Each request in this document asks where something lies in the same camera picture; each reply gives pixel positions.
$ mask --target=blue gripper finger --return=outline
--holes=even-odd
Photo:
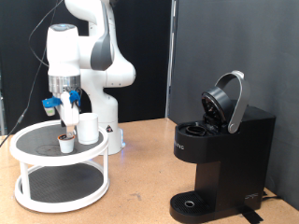
[[[78,106],[80,106],[80,96],[76,91],[69,92],[69,101],[73,104],[75,101],[78,101]]]

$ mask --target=table leg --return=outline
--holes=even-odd
[[[25,197],[30,199],[31,195],[30,195],[30,185],[29,185],[29,176],[28,176],[28,165],[20,161],[20,168],[21,168],[22,194]]]
[[[108,148],[104,151],[104,183],[108,181]]]

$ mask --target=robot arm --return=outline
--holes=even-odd
[[[95,36],[78,36],[74,25],[52,25],[48,31],[47,57],[49,85],[53,97],[61,103],[56,109],[66,125],[67,137],[73,136],[78,124],[78,107],[70,102],[70,93],[80,88],[80,68],[105,71],[112,65],[113,48],[105,5],[98,0],[65,0],[68,10],[76,17],[94,22]]]
[[[78,109],[67,101],[67,89],[82,87],[91,100],[93,113],[98,115],[99,126],[111,129],[109,154],[117,153],[124,146],[118,126],[118,102],[103,89],[125,87],[135,81],[135,69],[117,45],[111,7],[117,0],[64,1],[75,17],[89,22],[90,35],[78,36],[77,28],[68,24],[55,25],[56,30],[49,28],[50,91],[62,102],[56,109],[67,126],[67,133],[72,134],[78,124]]]

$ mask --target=dark background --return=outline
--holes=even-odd
[[[29,92],[39,61],[28,46],[28,37],[56,0],[0,1],[0,64],[7,130],[14,127],[27,106]],[[171,0],[121,0],[113,8],[122,55],[133,64],[136,80],[132,86],[105,89],[119,102],[119,122],[164,117],[168,66]],[[45,48],[51,15],[36,30],[32,46],[41,57]],[[79,35],[88,35],[88,23],[73,17],[62,3],[54,23],[71,23]],[[16,131],[48,117],[41,101],[50,98],[48,68],[42,66],[29,110]],[[82,111],[91,111],[86,94]]]
[[[277,116],[266,187],[299,209],[299,1],[179,0],[170,119],[202,119],[201,94],[242,71],[249,104]],[[227,89],[232,98],[239,88]]]

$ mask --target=paper cup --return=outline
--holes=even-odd
[[[71,153],[74,149],[75,135],[71,139],[61,139],[64,135],[65,134],[58,136],[60,150],[62,153]]]
[[[99,140],[97,114],[80,114],[78,118],[77,133],[78,141],[82,145],[90,145]]]

